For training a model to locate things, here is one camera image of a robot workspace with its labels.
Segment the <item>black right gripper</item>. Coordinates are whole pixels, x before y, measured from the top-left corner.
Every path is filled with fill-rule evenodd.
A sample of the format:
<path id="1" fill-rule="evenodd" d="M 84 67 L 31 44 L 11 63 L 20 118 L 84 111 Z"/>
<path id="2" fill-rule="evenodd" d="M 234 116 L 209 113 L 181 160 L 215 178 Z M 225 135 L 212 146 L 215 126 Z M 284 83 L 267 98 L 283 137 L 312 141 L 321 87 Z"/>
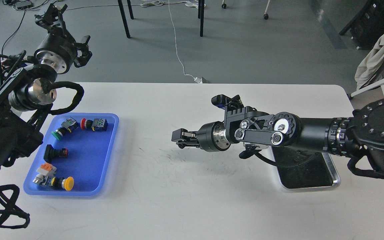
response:
<path id="1" fill-rule="evenodd" d="M 186 147 L 200 148 L 207 152 L 219 152 L 228 149 L 226 129 L 220 121 L 205 124 L 197 132 L 177 129 L 172 132 L 172 142 L 183 142 Z"/>

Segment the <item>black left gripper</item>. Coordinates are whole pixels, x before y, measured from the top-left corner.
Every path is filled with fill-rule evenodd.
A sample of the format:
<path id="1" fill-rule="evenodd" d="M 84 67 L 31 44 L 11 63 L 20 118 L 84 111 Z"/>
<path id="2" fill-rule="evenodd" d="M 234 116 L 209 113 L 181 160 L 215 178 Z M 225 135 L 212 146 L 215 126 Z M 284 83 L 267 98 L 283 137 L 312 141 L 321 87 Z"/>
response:
<path id="1" fill-rule="evenodd" d="M 51 66 L 58 74 L 67 73 L 73 63 L 76 68 L 84 67 L 92 57 L 88 46 L 90 35 L 74 42 L 74 45 L 64 39 L 67 37 L 67 29 L 63 13 L 67 7 L 66 4 L 57 6 L 51 3 L 47 10 L 35 14 L 35 23 L 46 29 L 48 34 L 38 46 L 34 57 L 40 64 Z"/>

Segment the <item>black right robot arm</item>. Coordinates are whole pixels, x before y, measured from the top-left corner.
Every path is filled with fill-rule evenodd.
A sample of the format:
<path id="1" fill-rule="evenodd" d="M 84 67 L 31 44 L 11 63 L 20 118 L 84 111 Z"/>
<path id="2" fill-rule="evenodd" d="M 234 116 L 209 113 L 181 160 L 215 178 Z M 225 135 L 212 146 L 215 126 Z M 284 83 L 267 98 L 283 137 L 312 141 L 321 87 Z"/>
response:
<path id="1" fill-rule="evenodd" d="M 260 147 L 288 147 L 312 152 L 326 152 L 349 158 L 347 167 L 356 176 L 384 179 L 384 99 L 354 110 L 349 118 L 300 118 L 288 112 L 268 114 L 244 106 L 240 96 L 223 94 L 211 100 L 225 111 L 224 121 L 201 126 L 198 131 L 177 129 L 172 142 L 179 148 L 196 147 L 207 152 L 227 150 L 243 143 L 242 159 L 256 156 L 281 168 L 260 154 Z"/>

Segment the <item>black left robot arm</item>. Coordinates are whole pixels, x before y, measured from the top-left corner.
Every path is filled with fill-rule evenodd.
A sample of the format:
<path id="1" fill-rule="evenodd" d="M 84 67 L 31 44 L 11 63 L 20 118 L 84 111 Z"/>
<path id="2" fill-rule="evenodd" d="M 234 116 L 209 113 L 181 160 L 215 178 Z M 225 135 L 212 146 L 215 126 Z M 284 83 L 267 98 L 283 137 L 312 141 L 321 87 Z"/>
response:
<path id="1" fill-rule="evenodd" d="M 40 129 L 47 116 L 73 111 L 84 95 L 81 85 L 56 81 L 72 65 L 83 67 L 92 57 L 90 36 L 76 41 L 66 29 L 66 9 L 66 4 L 51 3 L 35 15 L 36 24 L 48 34 L 33 56 L 26 51 L 11 56 L 0 53 L 0 169 L 30 156 L 43 142 Z M 11 216 L 25 222 L 8 228 L 29 225 L 30 215 L 16 205 L 19 193 L 15 184 L 0 186 L 0 228 L 5 228 L 4 222 Z"/>

